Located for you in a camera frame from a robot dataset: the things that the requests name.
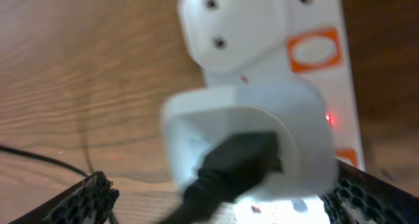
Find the white power strip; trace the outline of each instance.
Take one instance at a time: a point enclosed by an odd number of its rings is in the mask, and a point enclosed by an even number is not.
[[[364,170],[340,0],[180,0],[179,16],[208,87],[299,76],[325,99],[338,157]]]

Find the wooden surface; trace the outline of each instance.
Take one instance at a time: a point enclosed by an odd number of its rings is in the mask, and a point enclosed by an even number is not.
[[[0,0],[0,142],[86,171],[87,146],[94,169],[122,193],[115,206],[121,223],[153,223],[178,202],[159,134],[160,106],[203,83],[185,52],[176,2]],[[412,141],[404,149],[375,146],[383,132],[375,128],[396,112],[411,118],[405,110],[419,105],[418,26],[411,22],[418,20],[418,5],[344,0],[344,6],[361,120],[372,125],[363,127],[372,128],[364,135],[372,138],[371,156],[417,155]],[[404,166],[373,165],[393,174]],[[0,223],[78,180],[60,168],[0,154]]]

